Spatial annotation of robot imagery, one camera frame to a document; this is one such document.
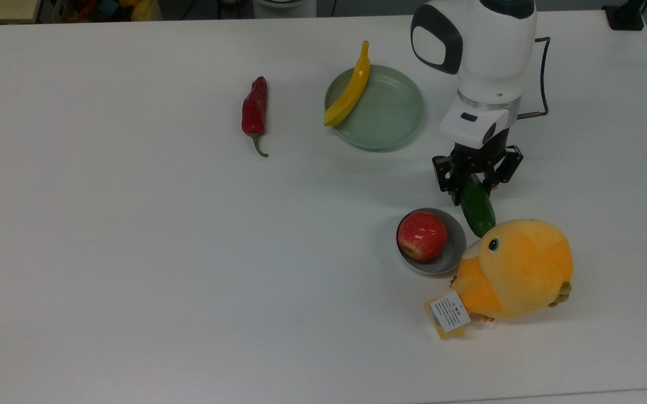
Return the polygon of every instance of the green plate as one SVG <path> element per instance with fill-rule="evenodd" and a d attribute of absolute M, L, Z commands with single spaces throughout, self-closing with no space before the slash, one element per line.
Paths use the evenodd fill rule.
<path fill-rule="evenodd" d="M 325 107 L 343 94 L 353 69 L 342 72 L 328 87 Z M 386 66 L 370 66 L 370 76 L 354 110 L 334 130 L 351 145 L 372 151 L 402 146 L 423 121 L 423 95 L 413 80 Z"/>

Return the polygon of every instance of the yellow plush toy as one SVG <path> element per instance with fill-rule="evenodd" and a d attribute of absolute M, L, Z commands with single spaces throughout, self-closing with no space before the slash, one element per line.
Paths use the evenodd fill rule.
<path fill-rule="evenodd" d="M 519 219 L 501 223 L 466 250 L 451 289 L 469 314 L 511 319 L 567 301 L 572 253 L 554 225 Z M 441 338 L 465 334 L 462 327 Z"/>

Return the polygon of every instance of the green cucumber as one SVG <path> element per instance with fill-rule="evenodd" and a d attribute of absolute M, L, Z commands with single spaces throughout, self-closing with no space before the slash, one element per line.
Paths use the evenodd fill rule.
<path fill-rule="evenodd" d="M 470 230 L 480 238 L 495 227 L 490 196 L 476 174 L 471 174 L 460 191 L 460 207 Z"/>

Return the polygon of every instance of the plush toy eye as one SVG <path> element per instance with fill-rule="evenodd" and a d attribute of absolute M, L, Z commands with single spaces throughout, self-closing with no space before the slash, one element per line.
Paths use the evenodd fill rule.
<path fill-rule="evenodd" d="M 490 243 L 488 243 L 488 250 L 490 250 L 491 253 L 498 251 L 498 248 L 500 247 L 501 242 L 500 240 L 495 237 L 493 238 Z"/>

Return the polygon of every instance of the gray bowl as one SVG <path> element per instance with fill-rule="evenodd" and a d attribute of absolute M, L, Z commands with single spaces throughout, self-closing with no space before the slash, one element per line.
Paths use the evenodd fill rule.
<path fill-rule="evenodd" d="M 446 243 L 446 247 L 443 248 L 442 253 L 436 256 L 433 261 L 428 261 L 428 263 L 419 263 L 415 259 L 408 258 L 408 256 L 403 253 L 401 248 L 398 246 L 398 240 L 396 239 L 396 248 L 398 248 L 398 253 L 400 253 L 401 258 L 407 264 L 408 268 L 415 273 L 424 274 L 425 276 L 438 276 L 439 274 L 446 274 L 456 269 L 460 263 L 460 258 L 462 258 L 462 253 L 464 253 L 465 248 L 467 247 L 465 232 L 460 223 L 456 218 L 447 214 L 443 210 L 433 208 L 413 210 L 413 212 L 405 215 L 405 217 L 401 219 L 401 222 L 415 212 L 429 212 L 436 215 L 443 224 L 446 225 L 448 241 Z"/>

